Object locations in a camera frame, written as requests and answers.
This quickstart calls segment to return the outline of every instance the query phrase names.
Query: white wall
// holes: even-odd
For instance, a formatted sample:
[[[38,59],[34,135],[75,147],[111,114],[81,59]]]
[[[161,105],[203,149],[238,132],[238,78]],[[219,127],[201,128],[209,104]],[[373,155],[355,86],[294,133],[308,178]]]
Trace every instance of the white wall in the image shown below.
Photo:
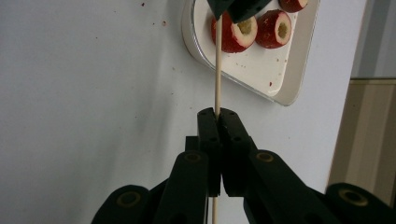
[[[321,1],[293,105],[223,82],[222,105],[256,145],[320,191],[364,3]],[[195,114],[214,101],[213,72],[184,47],[182,8],[179,0],[0,1],[0,223],[89,223],[112,190],[150,189],[169,176],[184,137],[196,134]],[[219,223],[247,223],[240,200],[220,200]]]

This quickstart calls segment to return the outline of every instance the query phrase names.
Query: white plate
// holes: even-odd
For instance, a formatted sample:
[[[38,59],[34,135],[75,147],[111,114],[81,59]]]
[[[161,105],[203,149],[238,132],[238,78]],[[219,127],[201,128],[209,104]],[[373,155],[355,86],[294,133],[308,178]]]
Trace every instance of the white plate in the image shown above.
[[[222,74],[236,83],[282,105],[290,105],[298,95],[307,53],[314,30],[319,0],[310,0],[298,13],[289,13],[292,24],[290,42],[279,49],[264,49],[254,43],[241,53],[222,55]],[[280,8],[270,2],[257,16]],[[187,0],[182,32],[190,54],[215,69],[215,45],[210,37],[212,12],[206,0]]]

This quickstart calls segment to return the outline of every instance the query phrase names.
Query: clamp jaw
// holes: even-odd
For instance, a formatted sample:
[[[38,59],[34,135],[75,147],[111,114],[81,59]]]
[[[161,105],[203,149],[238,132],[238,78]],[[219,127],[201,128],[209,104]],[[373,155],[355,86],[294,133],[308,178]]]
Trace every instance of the clamp jaw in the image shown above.
[[[207,0],[216,20],[228,11],[233,23],[245,21],[260,12],[271,0]]]
[[[307,187],[274,152],[258,150],[242,121],[222,108],[198,113],[198,135],[186,138],[169,178],[152,190],[115,190],[92,224],[203,224],[207,197],[220,179],[230,197],[243,197],[249,223],[396,223],[396,213],[364,189],[336,184],[325,194]]]

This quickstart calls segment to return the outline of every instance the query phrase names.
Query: apple slice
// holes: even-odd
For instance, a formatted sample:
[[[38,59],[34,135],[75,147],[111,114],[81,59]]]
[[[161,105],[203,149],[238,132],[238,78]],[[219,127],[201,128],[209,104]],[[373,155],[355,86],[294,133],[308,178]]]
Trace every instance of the apple slice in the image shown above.
[[[298,12],[306,7],[308,0],[278,0],[279,5],[287,12]]]
[[[216,43],[216,19],[213,18],[210,26],[213,43]],[[227,53],[242,52],[250,47],[257,35],[257,21],[251,17],[245,21],[233,23],[230,15],[222,15],[221,50]]]
[[[257,19],[259,31],[256,42],[266,49],[277,49],[286,45],[291,36],[291,21],[282,10],[270,10]]]

